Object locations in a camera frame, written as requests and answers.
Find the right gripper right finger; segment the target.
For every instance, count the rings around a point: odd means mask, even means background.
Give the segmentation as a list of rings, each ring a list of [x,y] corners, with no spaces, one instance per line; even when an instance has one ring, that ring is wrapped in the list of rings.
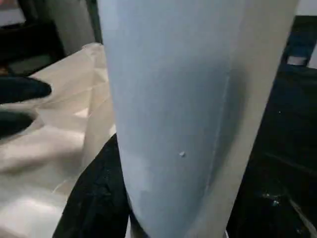
[[[231,238],[315,238],[317,156],[253,151],[227,232]]]

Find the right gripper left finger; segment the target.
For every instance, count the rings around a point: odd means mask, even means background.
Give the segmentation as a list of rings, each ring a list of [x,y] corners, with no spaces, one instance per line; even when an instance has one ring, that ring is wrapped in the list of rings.
[[[114,135],[78,178],[53,237],[123,238],[129,213]]]

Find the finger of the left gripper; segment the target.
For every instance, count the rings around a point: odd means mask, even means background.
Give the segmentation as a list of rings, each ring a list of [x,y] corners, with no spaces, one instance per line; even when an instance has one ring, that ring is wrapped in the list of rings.
[[[6,138],[27,129],[36,119],[37,114],[24,111],[0,112],[0,138]]]
[[[25,76],[0,77],[0,103],[17,103],[49,96],[51,86],[43,81]]]

